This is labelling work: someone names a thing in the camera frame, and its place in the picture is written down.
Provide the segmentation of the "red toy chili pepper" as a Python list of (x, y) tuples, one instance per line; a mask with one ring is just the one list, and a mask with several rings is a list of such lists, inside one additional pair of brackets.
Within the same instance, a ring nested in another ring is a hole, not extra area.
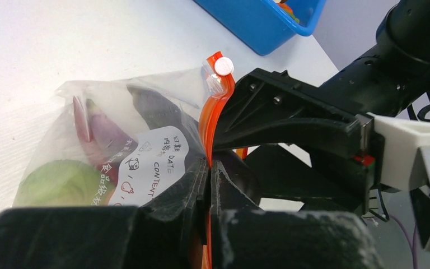
[(79, 97), (74, 96), (73, 99), (73, 114), (74, 126), (77, 136), (82, 144), (87, 144), (92, 141), (92, 132), (88, 121), (86, 106)]

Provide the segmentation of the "green toy cabbage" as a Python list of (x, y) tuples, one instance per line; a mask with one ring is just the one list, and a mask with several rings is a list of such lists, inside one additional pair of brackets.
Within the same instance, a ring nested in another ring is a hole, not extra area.
[(56, 160), (30, 173), (19, 185), (14, 207), (103, 206), (115, 186), (93, 166)]

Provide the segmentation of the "dark purple toy eggplant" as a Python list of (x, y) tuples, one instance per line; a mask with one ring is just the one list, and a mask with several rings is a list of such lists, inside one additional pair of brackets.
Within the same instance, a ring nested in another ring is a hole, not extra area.
[(127, 89), (133, 98), (134, 108), (149, 129), (174, 126), (182, 131), (190, 147), (203, 151), (197, 120), (159, 92), (136, 85), (128, 85)]

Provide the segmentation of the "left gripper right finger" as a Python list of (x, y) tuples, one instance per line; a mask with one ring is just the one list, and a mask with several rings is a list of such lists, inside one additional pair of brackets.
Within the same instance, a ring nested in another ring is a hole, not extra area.
[(365, 224), (341, 211), (264, 211), (225, 167), (211, 171), (213, 268), (382, 268)]

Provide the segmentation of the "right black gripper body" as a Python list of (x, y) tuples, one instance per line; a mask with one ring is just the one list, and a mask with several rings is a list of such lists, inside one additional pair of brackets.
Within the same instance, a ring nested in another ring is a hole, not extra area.
[(400, 1), (376, 31), (376, 44), (319, 87), (319, 121), (358, 124), (357, 116), (397, 116), (430, 92), (430, 1)]

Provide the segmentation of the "clear zip top bag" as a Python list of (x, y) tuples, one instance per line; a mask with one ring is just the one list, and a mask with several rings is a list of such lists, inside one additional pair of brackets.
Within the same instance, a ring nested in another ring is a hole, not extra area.
[(194, 69), (69, 82), (9, 212), (18, 268), (212, 268), (214, 135), (235, 89), (217, 52)]

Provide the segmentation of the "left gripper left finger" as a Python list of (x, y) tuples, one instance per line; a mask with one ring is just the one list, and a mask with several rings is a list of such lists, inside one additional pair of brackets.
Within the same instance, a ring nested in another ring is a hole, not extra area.
[(209, 165), (196, 160), (141, 207), (0, 213), (0, 268), (201, 268)]

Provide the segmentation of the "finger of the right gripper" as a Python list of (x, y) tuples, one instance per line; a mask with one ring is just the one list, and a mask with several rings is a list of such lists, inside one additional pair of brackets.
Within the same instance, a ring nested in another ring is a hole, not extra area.
[(368, 147), (360, 109), (325, 85), (256, 68), (236, 82), (217, 123), (214, 149), (282, 142), (350, 158)]
[(303, 202), (302, 210), (366, 213), (364, 197), (353, 196), (281, 146), (259, 146), (245, 164), (256, 175), (262, 198)]

